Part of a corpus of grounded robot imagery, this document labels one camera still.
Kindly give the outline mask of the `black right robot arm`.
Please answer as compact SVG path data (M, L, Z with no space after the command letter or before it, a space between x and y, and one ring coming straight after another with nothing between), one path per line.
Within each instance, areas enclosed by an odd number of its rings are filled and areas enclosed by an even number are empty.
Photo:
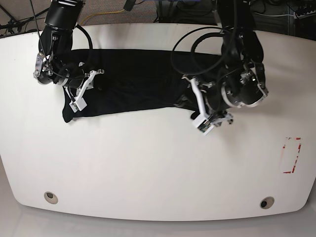
M93 88L96 75L103 69L91 67L93 44L88 32L78 24L85 2L83 0L53 0L45 18L45 28L39 33L39 52L36 58L34 78L38 83L60 85L70 99L73 112L82 111L87 103L86 90ZM73 31L79 29L87 38L87 59L81 62L65 61L61 57L72 51Z

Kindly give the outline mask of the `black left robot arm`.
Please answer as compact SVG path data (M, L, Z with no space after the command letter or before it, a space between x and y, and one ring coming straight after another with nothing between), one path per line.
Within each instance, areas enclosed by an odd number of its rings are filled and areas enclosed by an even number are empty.
M192 72L183 73L197 102L193 126L203 135L223 122L232 124L230 108L253 108L269 94L266 86L264 52L254 31L255 21L246 0L216 0L214 18L218 32L200 36L190 50ZM209 38L222 38L221 55L203 68L196 49Z

